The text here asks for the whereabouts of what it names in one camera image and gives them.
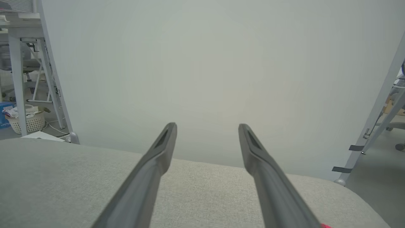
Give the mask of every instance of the gray fabric cushion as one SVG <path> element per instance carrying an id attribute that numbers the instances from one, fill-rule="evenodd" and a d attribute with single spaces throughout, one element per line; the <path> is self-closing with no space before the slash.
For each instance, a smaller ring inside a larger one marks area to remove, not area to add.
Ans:
<path id="1" fill-rule="evenodd" d="M 90 227 L 141 155 L 41 139 L 0 141 L 0 226 Z M 322 223 L 388 225 L 358 195 L 288 175 Z M 242 168 L 173 159 L 151 227 L 263 227 L 253 178 Z"/>

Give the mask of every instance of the white wall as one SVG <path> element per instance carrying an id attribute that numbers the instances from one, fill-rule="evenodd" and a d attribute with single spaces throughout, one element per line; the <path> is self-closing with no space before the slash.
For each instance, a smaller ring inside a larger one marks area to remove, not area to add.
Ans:
<path id="1" fill-rule="evenodd" d="M 175 121 L 174 158 L 242 166 L 237 127 L 247 123 L 286 172 L 330 180 L 405 30 L 401 0 L 43 7 L 81 144 L 144 153 Z"/>

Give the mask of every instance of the desk leg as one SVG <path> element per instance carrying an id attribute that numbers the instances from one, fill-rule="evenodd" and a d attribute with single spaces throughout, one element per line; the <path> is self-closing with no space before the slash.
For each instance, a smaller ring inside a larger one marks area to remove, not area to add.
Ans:
<path id="1" fill-rule="evenodd" d="M 49 93 L 51 94 L 51 98 L 52 98 L 52 104 L 53 104 L 53 108 L 55 109 L 55 113 L 56 113 L 56 118 L 58 119 L 58 123 L 59 123 L 59 128 L 60 129 L 64 129 L 65 127 L 62 124 L 62 118 L 59 112 L 59 107 L 61 106 L 59 103 L 59 97 L 56 95 L 55 92 L 55 84 L 53 83 L 53 77 L 51 74 L 51 68 L 49 66 L 49 57 L 47 54 L 47 51 L 45 49 L 45 39 L 40 38 L 37 39 L 38 44 L 41 48 L 41 52 L 42 52 L 42 65 L 44 67 L 44 71 L 45 71 L 45 76 L 47 78 L 47 83 L 48 83 L 48 87 L 49 87 Z"/>
<path id="2" fill-rule="evenodd" d="M 13 37 L 9 33 L 9 48 L 11 69 L 13 71 L 13 82 L 15 98 L 17 101 L 18 116 L 20 120 L 21 135 L 27 135 L 27 119 L 24 103 L 24 86 L 23 86 L 23 61 L 21 54 L 21 42 L 20 38 Z"/>
<path id="3" fill-rule="evenodd" d="M 365 154 L 366 151 L 374 144 L 375 140 L 378 136 L 385 130 L 386 127 L 390 124 L 392 119 L 395 115 L 401 110 L 402 106 L 405 104 L 405 89 L 402 89 L 400 92 L 398 99 L 395 101 L 394 106 L 392 107 L 390 113 L 385 117 L 385 119 L 381 122 L 377 130 L 372 134 L 372 136 L 367 140 L 366 145 L 363 148 L 363 153 Z"/>

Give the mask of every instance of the chair wheel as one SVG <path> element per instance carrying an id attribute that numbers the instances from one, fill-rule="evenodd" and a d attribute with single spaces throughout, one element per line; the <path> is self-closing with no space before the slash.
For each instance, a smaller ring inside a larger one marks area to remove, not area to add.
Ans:
<path id="1" fill-rule="evenodd" d="M 402 144 L 402 143 L 397 144 L 397 145 L 395 145 L 395 149 L 396 149 L 397 151 L 403 151 L 403 150 L 405 150 L 405 145 Z"/>

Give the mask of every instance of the white desk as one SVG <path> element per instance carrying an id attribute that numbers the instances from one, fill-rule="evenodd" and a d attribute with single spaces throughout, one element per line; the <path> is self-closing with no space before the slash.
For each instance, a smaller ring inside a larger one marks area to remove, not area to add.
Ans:
<path id="1" fill-rule="evenodd" d="M 53 107 L 61 129 L 65 128 L 62 124 L 62 115 L 59 112 L 60 102 L 56 95 L 55 85 L 49 65 L 49 57 L 46 54 L 44 33 L 42 30 L 39 13 L 21 13 L 0 11 L 1 15 L 6 16 L 6 21 L 0 21 L 0 28 L 8 29 L 8 36 L 0 36 L 1 41 L 8 39 L 10 48 L 11 67 L 13 69 L 13 82 L 15 97 L 17 101 L 20 116 L 25 116 L 24 92 L 23 92 L 23 65 L 21 54 L 21 42 L 36 43 L 43 53 L 42 65 L 47 79 L 49 92 L 51 94 Z M 27 135 L 26 119 L 20 118 L 20 127 L 22 136 Z"/>

